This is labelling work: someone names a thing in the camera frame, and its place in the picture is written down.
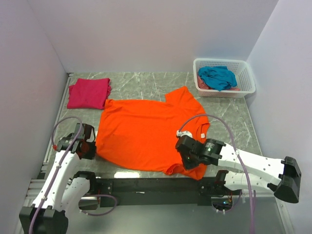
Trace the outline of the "orange t shirt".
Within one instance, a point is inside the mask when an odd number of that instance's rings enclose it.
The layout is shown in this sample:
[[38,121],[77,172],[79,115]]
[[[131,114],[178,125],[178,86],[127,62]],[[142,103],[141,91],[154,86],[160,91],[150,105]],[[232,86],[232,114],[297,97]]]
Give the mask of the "orange t shirt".
[[207,167],[184,169],[175,144],[176,132],[184,123],[195,140],[205,141],[210,127],[205,110],[185,86],[167,93],[165,99],[106,100],[96,138],[97,155],[126,169],[200,180]]

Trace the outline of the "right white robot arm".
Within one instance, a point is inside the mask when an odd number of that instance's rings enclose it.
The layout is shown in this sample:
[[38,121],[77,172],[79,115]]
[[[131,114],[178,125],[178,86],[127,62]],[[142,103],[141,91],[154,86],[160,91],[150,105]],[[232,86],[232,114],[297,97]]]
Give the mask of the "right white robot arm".
[[201,143],[191,134],[178,133],[175,145],[186,170],[199,165],[215,165],[232,169],[219,172],[214,190],[221,195],[227,191],[270,191],[276,198],[298,203],[302,173],[295,158],[269,158],[242,150],[215,139]]

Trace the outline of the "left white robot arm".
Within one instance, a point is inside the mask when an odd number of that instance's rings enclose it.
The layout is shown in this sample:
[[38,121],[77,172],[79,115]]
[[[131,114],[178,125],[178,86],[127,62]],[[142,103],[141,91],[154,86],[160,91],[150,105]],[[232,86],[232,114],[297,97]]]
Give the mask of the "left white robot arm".
[[22,207],[19,220],[26,234],[64,234],[69,217],[78,209],[84,195],[98,189],[95,173],[77,171],[82,159],[93,160],[96,146],[94,127],[76,124],[75,131],[63,137],[56,146],[56,157],[39,194],[29,207]]

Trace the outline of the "folded magenta t shirt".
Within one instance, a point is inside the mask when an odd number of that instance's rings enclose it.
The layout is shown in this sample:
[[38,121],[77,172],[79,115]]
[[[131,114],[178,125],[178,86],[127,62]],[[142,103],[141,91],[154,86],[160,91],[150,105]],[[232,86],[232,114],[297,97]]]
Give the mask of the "folded magenta t shirt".
[[67,108],[103,110],[111,92],[110,81],[109,78],[79,78],[74,85],[69,86]]

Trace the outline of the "black base bar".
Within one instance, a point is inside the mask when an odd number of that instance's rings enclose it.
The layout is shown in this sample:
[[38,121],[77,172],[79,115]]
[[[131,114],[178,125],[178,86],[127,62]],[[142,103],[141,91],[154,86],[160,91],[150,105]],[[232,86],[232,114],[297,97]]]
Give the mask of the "black base bar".
[[82,210],[96,210],[98,207],[113,207],[115,201],[109,197],[96,195],[112,195],[117,204],[126,205],[176,205],[196,204],[210,206],[212,198],[225,198],[238,195],[239,190],[230,191],[213,177],[201,180],[191,178],[98,178],[94,190],[79,201]]

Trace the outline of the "pink t shirt in basket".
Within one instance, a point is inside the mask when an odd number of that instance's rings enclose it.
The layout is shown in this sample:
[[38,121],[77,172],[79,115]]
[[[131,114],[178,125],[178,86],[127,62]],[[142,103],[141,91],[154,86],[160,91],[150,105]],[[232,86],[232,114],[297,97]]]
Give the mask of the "pink t shirt in basket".
[[[200,89],[205,89],[205,90],[212,90],[210,86],[208,86],[201,78],[200,76],[197,76],[197,83]],[[231,87],[230,89],[226,89],[226,91],[240,91],[239,88],[237,87]]]

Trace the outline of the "blue t shirt in basket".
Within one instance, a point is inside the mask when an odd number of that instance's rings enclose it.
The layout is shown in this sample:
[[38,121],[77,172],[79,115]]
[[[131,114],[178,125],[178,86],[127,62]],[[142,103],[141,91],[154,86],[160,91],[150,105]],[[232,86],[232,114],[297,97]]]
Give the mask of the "blue t shirt in basket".
[[223,91],[237,86],[235,74],[227,66],[201,67],[197,76],[213,90]]

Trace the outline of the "white plastic basket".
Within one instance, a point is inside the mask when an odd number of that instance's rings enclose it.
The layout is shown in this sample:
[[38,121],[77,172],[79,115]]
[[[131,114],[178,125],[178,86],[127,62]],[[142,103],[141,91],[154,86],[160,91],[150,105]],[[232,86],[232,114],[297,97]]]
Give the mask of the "white plastic basket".
[[[231,72],[235,74],[237,88],[235,90],[212,90],[202,89],[198,85],[197,74],[202,67],[226,66]],[[255,92],[255,83],[252,71],[247,62],[235,59],[216,59],[216,58],[196,58],[193,62],[194,82],[198,94],[201,97],[218,97],[218,98],[243,98],[246,95]]]

